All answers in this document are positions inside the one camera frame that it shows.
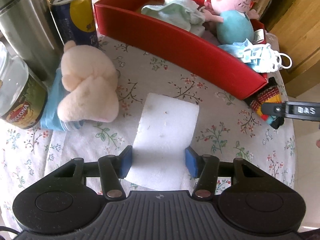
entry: jar label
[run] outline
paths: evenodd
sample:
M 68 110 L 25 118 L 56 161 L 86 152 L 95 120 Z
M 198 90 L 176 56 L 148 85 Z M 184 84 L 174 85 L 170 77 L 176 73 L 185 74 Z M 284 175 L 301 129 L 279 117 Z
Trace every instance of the jar label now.
M 2 119 L 22 129 L 29 129 L 41 118 L 47 91 L 30 74 L 20 96 Z

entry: blue and yellow can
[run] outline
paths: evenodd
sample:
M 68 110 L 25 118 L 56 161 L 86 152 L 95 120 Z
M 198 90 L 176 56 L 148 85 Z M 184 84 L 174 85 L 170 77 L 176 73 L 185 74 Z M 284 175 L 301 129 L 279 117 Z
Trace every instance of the blue and yellow can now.
M 51 0 L 50 7 L 64 43 L 98 47 L 92 0 Z

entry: ribbed black surface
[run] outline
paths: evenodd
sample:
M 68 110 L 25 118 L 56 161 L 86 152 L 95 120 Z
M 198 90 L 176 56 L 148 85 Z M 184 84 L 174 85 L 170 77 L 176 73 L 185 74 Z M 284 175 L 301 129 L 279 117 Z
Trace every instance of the ribbed black surface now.
M 294 233 L 261 237 L 226 224 L 208 202 L 190 198 L 187 191 L 133 191 L 126 200 L 108 203 L 91 225 L 63 236 L 28 232 L 16 240 L 298 240 Z

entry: pig plush ear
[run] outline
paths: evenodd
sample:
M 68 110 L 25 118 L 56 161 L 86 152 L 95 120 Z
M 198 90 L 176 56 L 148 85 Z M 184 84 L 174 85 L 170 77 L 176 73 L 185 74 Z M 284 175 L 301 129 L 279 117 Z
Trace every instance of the pig plush ear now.
M 63 52 L 66 52 L 68 49 L 71 49 L 72 47 L 75 47 L 76 43 L 74 41 L 67 41 L 66 44 L 64 44 Z

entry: table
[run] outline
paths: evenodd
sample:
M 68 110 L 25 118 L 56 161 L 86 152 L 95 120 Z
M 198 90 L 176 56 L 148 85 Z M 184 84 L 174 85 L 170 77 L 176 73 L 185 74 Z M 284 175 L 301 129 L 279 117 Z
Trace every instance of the table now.
M 274 130 L 243 101 L 185 69 L 105 36 L 100 36 L 99 48 L 112 59 L 119 74 L 120 112 L 114 122 L 85 121 L 82 129 L 74 132 L 52 132 L 38 126 L 21 130 L 0 122 L 0 205 L 7 226 L 19 229 L 12 202 L 29 185 L 75 157 L 97 161 L 132 145 L 149 92 L 199 104 L 191 143 L 199 154 L 212 154 L 227 162 L 244 158 L 293 187 L 296 152 L 291 119 Z M 272 76 L 283 100 L 287 100 L 280 74 Z M 192 191 L 195 183 L 186 171 L 180 189 Z M 147 190 L 124 179 L 121 184 L 127 194 Z M 102 194 L 98 178 L 89 178 L 87 185 Z M 219 178 L 216 194 L 229 186 L 230 178 Z

